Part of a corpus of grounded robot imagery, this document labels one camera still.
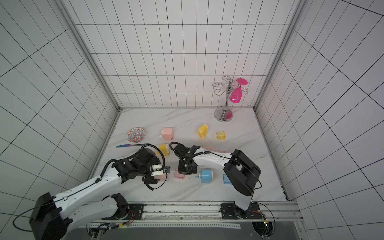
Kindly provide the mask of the pink tray bottom row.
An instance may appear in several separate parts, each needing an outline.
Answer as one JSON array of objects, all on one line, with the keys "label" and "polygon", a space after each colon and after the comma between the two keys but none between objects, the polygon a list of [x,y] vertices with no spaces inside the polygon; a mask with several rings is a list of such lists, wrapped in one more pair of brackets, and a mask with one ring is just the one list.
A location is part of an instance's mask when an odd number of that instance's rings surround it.
[{"label": "pink tray bottom row", "polygon": [[185,175],[181,174],[178,169],[175,169],[174,178],[183,180],[185,178]]}]

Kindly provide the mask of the pink sharpener bottom row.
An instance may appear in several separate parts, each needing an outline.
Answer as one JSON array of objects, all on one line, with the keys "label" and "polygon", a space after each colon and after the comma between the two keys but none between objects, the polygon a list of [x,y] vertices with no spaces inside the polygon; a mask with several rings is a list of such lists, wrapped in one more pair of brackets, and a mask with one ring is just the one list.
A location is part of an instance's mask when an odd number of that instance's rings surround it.
[{"label": "pink sharpener bottom row", "polygon": [[157,179],[157,180],[165,180],[167,178],[167,174],[163,174],[163,175],[158,175],[158,176],[155,176],[154,178]]}]

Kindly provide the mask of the pink sharpener row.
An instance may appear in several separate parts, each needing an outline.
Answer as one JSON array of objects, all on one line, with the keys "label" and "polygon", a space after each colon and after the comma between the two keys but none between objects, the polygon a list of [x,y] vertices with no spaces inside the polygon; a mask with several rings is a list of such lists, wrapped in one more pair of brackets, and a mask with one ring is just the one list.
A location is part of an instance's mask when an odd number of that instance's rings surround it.
[{"label": "pink sharpener row", "polygon": [[157,180],[165,180],[167,178],[167,174],[163,174],[163,175],[158,175],[158,176],[155,176],[154,178],[157,179]]},{"label": "pink sharpener row", "polygon": [[164,140],[167,140],[167,141],[173,140],[173,138],[174,138],[173,129],[172,128],[164,128],[164,129],[162,129],[161,137]]}]

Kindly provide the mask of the yellow sharpener row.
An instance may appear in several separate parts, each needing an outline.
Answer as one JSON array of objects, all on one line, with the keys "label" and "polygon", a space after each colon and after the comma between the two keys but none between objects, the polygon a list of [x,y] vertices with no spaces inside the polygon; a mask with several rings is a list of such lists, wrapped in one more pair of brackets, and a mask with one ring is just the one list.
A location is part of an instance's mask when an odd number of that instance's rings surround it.
[{"label": "yellow sharpener row", "polygon": [[158,145],[157,148],[159,149],[158,154],[162,153],[164,156],[170,155],[169,144]]}]

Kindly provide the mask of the pink sharpener top row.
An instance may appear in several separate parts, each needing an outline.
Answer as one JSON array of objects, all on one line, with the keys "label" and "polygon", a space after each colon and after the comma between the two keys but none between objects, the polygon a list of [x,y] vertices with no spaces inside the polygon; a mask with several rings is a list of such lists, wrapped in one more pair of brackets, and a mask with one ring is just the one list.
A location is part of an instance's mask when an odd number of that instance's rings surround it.
[{"label": "pink sharpener top row", "polygon": [[173,140],[173,138],[174,138],[173,129],[172,128],[164,128],[164,129],[162,129],[161,137],[164,140],[167,140],[167,141]]}]

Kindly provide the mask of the yellow tray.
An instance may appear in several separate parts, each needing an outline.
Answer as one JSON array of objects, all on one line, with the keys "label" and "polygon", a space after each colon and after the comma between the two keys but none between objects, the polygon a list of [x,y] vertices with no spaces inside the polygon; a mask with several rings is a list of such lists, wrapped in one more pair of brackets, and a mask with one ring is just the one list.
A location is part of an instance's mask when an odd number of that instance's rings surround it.
[{"label": "yellow tray", "polygon": [[225,140],[226,139],[225,132],[224,131],[216,132],[216,138],[217,140]]}]

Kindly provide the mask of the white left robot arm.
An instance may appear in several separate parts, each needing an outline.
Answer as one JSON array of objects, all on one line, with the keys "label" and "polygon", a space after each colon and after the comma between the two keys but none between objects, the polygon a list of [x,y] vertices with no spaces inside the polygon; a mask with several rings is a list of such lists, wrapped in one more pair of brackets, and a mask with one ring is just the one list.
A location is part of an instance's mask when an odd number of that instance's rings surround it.
[{"label": "white left robot arm", "polygon": [[155,176],[167,175],[170,167],[165,156],[156,156],[160,149],[145,144],[133,155],[109,160],[102,172],[77,187],[55,196],[46,193],[37,200],[29,223],[36,240],[60,240],[75,228],[104,218],[124,220],[135,213],[120,193],[109,190],[128,180],[142,177],[151,191],[158,183]]}]

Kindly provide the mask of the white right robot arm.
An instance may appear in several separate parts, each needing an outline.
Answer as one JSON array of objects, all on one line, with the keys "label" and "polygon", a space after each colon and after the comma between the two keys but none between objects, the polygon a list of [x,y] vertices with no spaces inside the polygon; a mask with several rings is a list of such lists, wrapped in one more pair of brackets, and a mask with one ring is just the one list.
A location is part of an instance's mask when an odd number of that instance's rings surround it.
[{"label": "white right robot arm", "polygon": [[242,151],[218,153],[200,146],[190,148],[181,143],[171,142],[171,151],[179,158],[179,173],[195,175],[198,167],[208,167],[224,171],[232,186],[243,196],[235,198],[235,206],[245,212],[249,209],[261,169]]}]

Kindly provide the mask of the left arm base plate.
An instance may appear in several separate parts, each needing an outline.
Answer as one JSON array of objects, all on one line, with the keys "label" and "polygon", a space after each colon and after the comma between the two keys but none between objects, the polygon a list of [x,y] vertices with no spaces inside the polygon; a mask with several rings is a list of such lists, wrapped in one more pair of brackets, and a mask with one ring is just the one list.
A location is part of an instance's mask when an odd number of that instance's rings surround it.
[{"label": "left arm base plate", "polygon": [[124,221],[141,220],[144,206],[144,204],[127,204],[120,206],[112,216],[112,219]]}]

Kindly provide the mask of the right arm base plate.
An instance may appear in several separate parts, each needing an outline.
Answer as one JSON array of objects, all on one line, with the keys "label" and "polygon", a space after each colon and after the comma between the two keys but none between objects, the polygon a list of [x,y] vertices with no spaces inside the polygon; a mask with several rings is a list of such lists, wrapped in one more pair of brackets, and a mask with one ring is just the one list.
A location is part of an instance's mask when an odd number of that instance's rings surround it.
[{"label": "right arm base plate", "polygon": [[261,220],[262,214],[259,210],[259,205],[255,203],[250,203],[246,210],[236,206],[235,203],[220,205],[223,220]]}]

